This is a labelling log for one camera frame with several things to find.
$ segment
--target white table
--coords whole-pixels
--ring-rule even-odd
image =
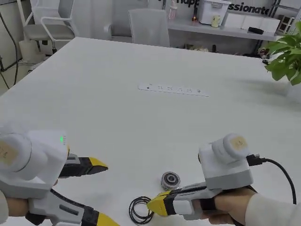
[[[140,82],[200,88],[210,97],[140,91]],[[109,170],[62,179],[55,189],[133,226],[127,210],[134,198],[156,196],[169,170],[183,186],[202,182],[199,146],[230,132],[281,162],[300,198],[301,105],[277,94],[284,87],[258,59],[76,38],[0,98],[0,122],[65,129],[71,152],[99,158]],[[258,166],[253,176],[259,192],[291,202],[276,167]],[[31,224],[18,218],[6,225]],[[149,225],[209,223],[156,216]]]

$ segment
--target white chair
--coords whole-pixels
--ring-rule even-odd
[[[32,13],[26,20],[24,26],[24,33],[26,37],[34,41],[52,41],[52,51],[56,52],[55,42],[56,41],[71,41],[78,36],[78,30],[72,20],[72,10],[74,0],[60,0],[58,7],[58,16],[60,17],[49,17],[43,16],[40,19],[41,24],[28,24],[29,20],[33,17],[34,11],[42,9],[55,10],[53,8],[40,7],[39,1],[36,6],[32,8]],[[46,20],[54,21],[54,24],[45,24]]]
[[[165,10],[132,9],[129,17],[133,43],[170,47]]]
[[[128,11],[135,8],[147,8],[148,0],[112,1],[112,23],[103,28],[106,39],[111,41],[132,42]]]

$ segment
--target coiled black cable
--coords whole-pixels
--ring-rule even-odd
[[[276,165],[277,167],[279,167],[281,169],[281,171],[284,173],[286,179],[288,180],[288,182],[291,186],[292,196],[293,196],[293,204],[294,205],[297,204],[296,189],[293,184],[293,181],[292,181],[291,177],[289,176],[288,172],[284,169],[284,167],[280,163],[278,163],[277,161],[272,160],[272,159],[261,158],[259,155],[254,155],[254,154],[247,156],[246,159],[248,161],[249,166],[258,166],[258,165],[262,165],[265,162],[269,162],[269,163],[272,163],[272,164]]]
[[[147,204],[151,201],[151,199],[149,197],[146,196],[140,196],[136,199],[134,199],[130,206],[128,207],[128,214],[131,218],[131,220],[138,225],[145,225],[147,223],[149,223],[151,221],[151,219],[154,216],[154,212],[152,211],[148,211],[148,214],[146,216],[140,216],[139,214],[137,214],[137,212],[135,211],[135,206],[138,204]]]
[[[263,162],[269,162],[269,163],[272,163],[276,166],[278,166],[281,171],[284,173],[286,179],[288,180],[290,186],[291,186],[291,190],[292,190],[292,196],[293,196],[293,204],[297,205],[297,195],[296,195],[296,189],[295,189],[295,186],[293,184],[293,181],[291,179],[291,177],[289,176],[288,172],[284,169],[284,167],[282,165],[280,165],[280,163],[272,160],[272,159],[266,159],[266,158],[262,158],[262,161]]]

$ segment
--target small bottle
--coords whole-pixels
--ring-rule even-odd
[[[192,21],[198,21],[198,7],[195,4],[193,9]]]
[[[170,10],[169,10],[169,14],[168,14],[168,19],[169,20],[175,19],[175,14],[177,12],[177,9],[178,9],[178,7],[177,7],[175,1],[172,0]]]

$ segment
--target black wire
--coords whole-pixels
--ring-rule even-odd
[[[2,74],[1,72],[0,72],[0,75],[1,75],[1,77],[3,78],[3,80],[4,80],[4,83],[5,83],[6,87],[9,89],[8,83],[6,82],[6,80],[5,80],[4,76],[3,76],[3,74]]]
[[[18,77],[18,70],[19,70],[18,49],[17,49],[16,42],[15,42],[15,40],[14,40],[14,37],[13,37],[12,34],[10,33],[10,31],[9,31],[9,29],[8,29],[8,27],[7,27],[7,25],[6,25],[5,21],[4,21],[4,19],[3,19],[3,16],[2,16],[2,14],[1,14],[1,12],[0,12],[0,19],[1,19],[1,21],[2,21],[2,23],[3,23],[3,25],[4,25],[4,27],[5,27],[5,30],[8,32],[8,35],[10,36],[10,38],[11,38],[11,40],[13,41],[14,46],[15,46],[15,51],[16,51],[16,73],[15,73],[15,81],[14,81],[14,85],[16,85],[16,83],[17,83],[17,77]]]
[[[154,212],[148,211],[148,214],[146,216],[140,216],[135,211],[135,206],[138,204],[147,204],[151,201],[149,197],[146,196],[140,196],[136,199],[134,199],[130,206],[128,207],[128,214],[131,218],[131,220],[137,224],[137,225],[145,225],[151,221],[151,219],[154,216]]]
[[[287,171],[284,169],[284,167],[282,165],[280,165],[278,162],[272,160],[272,159],[266,159],[266,158],[262,158],[263,162],[270,162],[276,166],[278,166],[282,172],[284,173],[284,175],[286,176],[288,182],[290,183],[291,186],[291,190],[292,190],[292,195],[293,195],[293,204],[297,205],[297,196],[296,196],[296,189],[295,186],[293,185],[293,181],[290,178],[290,176],[288,175]]]

